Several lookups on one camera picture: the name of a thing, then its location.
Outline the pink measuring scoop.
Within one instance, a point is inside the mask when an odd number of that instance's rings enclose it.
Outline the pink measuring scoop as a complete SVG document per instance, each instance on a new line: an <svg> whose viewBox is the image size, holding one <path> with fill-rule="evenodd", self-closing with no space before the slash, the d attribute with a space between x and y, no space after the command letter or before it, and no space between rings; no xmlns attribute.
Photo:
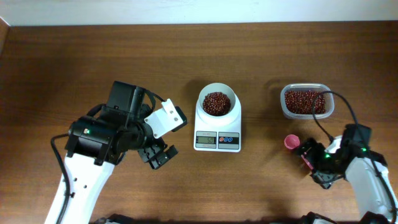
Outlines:
<svg viewBox="0 0 398 224"><path fill-rule="evenodd" d="M300 146L300 139L298 136L294 135L294 134L289 134L288 136L285 137L284 139L284 145L285 147L291 152L294 153L296 156L300 156L301 159L304 161L304 163L307 165L307 167L312 171L313 170L313 166L311 165L311 163L306 159L306 152L301 152Z"/></svg>

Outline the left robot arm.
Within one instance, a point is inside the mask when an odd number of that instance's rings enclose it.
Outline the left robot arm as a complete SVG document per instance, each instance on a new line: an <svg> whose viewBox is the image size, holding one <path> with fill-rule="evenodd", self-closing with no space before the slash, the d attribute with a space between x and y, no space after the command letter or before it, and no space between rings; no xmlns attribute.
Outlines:
<svg viewBox="0 0 398 224"><path fill-rule="evenodd" d="M106 103L72 122L64 135L66 156L61 157L54 136L51 147L62 171L46 223L89 223L102 188L128 151L159 169L177 155L162 139L187 124L183 111L170 99L136 85L115 81Z"/></svg>

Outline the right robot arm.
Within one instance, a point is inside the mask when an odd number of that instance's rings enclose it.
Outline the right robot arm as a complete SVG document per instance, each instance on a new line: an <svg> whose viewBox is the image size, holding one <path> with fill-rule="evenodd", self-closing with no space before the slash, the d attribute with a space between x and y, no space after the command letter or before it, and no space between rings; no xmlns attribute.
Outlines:
<svg viewBox="0 0 398 224"><path fill-rule="evenodd" d="M323 189L337 180L349 182L362 223L397 223L397 198L389 182L384 156L368 146L371 128L347 124L341 136L325 147L308 138L293 152L310 168L310 177Z"/></svg>

